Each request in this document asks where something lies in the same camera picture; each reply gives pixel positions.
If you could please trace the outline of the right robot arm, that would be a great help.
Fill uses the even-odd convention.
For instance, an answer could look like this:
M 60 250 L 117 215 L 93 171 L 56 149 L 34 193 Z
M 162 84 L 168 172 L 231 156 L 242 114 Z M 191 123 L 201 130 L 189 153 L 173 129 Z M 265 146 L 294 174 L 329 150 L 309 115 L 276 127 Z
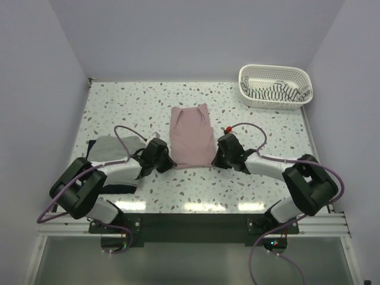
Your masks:
M 302 214 L 314 216 L 338 194 L 337 184 L 310 154 L 291 161 L 265 158 L 258 150 L 245 150 L 233 134 L 224 134 L 217 146 L 213 166 L 268 176 L 286 184 L 290 196 L 276 202 L 255 222 L 263 232 L 278 233 L 288 221 Z

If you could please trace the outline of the pink tank top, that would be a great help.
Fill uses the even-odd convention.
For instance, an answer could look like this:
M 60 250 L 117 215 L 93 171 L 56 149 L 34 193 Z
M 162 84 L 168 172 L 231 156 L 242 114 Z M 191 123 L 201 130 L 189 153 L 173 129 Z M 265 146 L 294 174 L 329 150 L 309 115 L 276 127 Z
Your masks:
M 210 167 L 216 156 L 214 130 L 205 103 L 171 108 L 170 146 L 177 169 Z

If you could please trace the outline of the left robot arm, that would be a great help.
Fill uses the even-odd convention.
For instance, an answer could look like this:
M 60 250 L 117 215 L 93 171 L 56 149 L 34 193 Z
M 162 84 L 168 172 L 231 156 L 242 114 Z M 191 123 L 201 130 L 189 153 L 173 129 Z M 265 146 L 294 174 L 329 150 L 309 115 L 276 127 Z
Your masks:
M 119 160 L 75 159 L 51 187 L 49 196 L 72 218 L 92 219 L 116 233 L 127 226 L 127 221 L 118 206 L 100 197 L 102 189 L 109 185 L 134 186 L 153 170 L 164 173 L 174 167 L 167 144 L 153 138 L 144 148 Z

